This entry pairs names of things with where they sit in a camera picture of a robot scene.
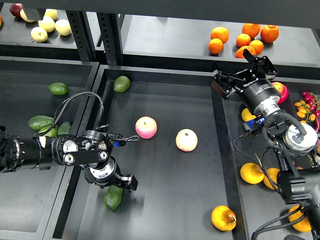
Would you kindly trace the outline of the yellow pear under arm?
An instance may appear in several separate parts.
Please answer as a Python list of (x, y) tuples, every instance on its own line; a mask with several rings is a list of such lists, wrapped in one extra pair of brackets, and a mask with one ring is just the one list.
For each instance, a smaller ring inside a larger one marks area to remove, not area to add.
[[(267, 169), (267, 173), (270, 177), (270, 179), (274, 182), (274, 185), (275, 185), (275, 188), (277, 189), (278, 188), (278, 181), (277, 181), (277, 176), (278, 176), (278, 173), (280, 172), (280, 170), (278, 168), (268, 168)], [(271, 190), (274, 190), (270, 180), (268, 179), (268, 177), (266, 175), (264, 175), (263, 177), (263, 183)]]

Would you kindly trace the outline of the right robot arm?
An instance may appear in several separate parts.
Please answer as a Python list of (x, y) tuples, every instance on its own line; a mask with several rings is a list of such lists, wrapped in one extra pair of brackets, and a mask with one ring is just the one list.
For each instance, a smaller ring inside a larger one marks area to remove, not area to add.
[(213, 62), (212, 87), (223, 98), (238, 94), (254, 119), (243, 123), (243, 135), (261, 133), (267, 148), (273, 150), (280, 168), (273, 189), (288, 205), (296, 204), (308, 219), (313, 239), (320, 237), (320, 161), (317, 155), (319, 134), (279, 107), (281, 95), (272, 80), (277, 70), (268, 57), (243, 51), (250, 68), (237, 73), (223, 72)]

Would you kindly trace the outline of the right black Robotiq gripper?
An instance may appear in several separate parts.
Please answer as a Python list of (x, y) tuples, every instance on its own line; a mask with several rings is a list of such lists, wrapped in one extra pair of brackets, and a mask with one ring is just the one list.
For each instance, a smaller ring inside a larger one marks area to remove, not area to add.
[(267, 117), (280, 111), (278, 102), (281, 95), (269, 81), (278, 74), (276, 67), (267, 56), (253, 56), (248, 49), (242, 55), (251, 64), (243, 72), (242, 78), (235, 73), (223, 72), (215, 61), (212, 62), (213, 89), (225, 100), (237, 92), (246, 108), (255, 116)]

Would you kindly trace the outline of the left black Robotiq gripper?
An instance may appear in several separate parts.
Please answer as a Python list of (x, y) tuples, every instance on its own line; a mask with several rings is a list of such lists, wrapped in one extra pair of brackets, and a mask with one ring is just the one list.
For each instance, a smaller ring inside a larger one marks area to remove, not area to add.
[(129, 191), (136, 191), (138, 187), (138, 180), (134, 175), (121, 175), (120, 168), (112, 156), (107, 161), (99, 162), (96, 167), (85, 167), (83, 173), (89, 184), (95, 184), (100, 188), (114, 185)]

